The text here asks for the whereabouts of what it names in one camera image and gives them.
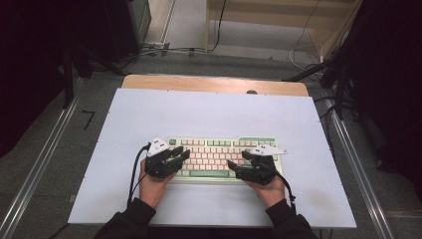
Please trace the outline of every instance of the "black sleeve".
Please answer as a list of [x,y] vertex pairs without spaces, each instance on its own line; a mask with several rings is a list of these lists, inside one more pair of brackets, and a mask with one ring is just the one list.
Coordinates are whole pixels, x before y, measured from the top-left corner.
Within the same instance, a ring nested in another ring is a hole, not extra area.
[[129,207],[122,213],[116,213],[94,238],[146,238],[146,227],[154,215],[155,209],[134,198]]
[[266,210],[274,225],[275,238],[284,239],[317,239],[307,219],[302,215],[296,215],[288,206],[287,200],[283,199]]

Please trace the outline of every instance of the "mechanical keyboard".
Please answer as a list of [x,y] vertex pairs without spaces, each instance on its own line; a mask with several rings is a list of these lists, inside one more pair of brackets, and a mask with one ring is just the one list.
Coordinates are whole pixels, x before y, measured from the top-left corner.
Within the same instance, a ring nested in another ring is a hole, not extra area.
[[[190,149],[190,156],[183,162],[181,170],[171,180],[173,183],[242,184],[229,169],[227,160],[239,166],[251,166],[242,157],[242,151],[250,150],[261,144],[278,147],[274,137],[241,136],[238,138],[199,138],[170,137],[171,148],[183,146]],[[281,173],[280,156],[273,155],[277,171]]]

